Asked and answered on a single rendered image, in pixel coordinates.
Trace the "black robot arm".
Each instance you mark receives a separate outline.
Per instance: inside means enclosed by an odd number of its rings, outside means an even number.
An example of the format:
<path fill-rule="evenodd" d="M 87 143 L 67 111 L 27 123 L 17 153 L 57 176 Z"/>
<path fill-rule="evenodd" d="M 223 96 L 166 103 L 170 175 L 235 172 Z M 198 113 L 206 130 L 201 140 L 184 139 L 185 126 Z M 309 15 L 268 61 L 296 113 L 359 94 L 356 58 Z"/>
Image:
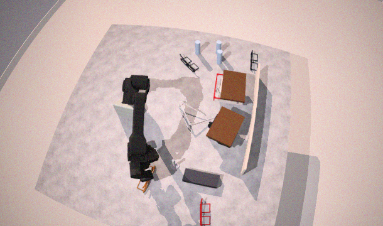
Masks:
<path fill-rule="evenodd" d="M 150 88 L 149 81 L 148 76 L 131 75 L 131 78 L 125 78 L 122 84 L 122 104 L 134 105 L 132 134 L 127 144 L 127 159 L 131 178 L 135 179 L 144 178 L 143 162 L 149 166 L 159 158 L 157 151 L 146 143 L 144 137 L 144 105 Z M 146 90 L 146 92 L 139 92 L 139 90 Z"/>

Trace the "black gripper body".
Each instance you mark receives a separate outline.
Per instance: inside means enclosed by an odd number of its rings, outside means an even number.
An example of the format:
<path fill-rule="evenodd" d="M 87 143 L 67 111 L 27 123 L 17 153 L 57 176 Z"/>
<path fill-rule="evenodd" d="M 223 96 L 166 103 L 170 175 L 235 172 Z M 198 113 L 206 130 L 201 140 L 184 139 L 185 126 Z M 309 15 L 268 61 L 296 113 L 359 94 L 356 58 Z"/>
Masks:
<path fill-rule="evenodd" d="M 144 168 L 144 178 L 143 179 L 141 178 L 140 181 L 145 182 L 145 181 L 153 180 L 154 177 L 152 175 L 151 170 L 145 171 L 145 169 L 148 168 L 146 162 L 143 162 L 143 168 Z"/>

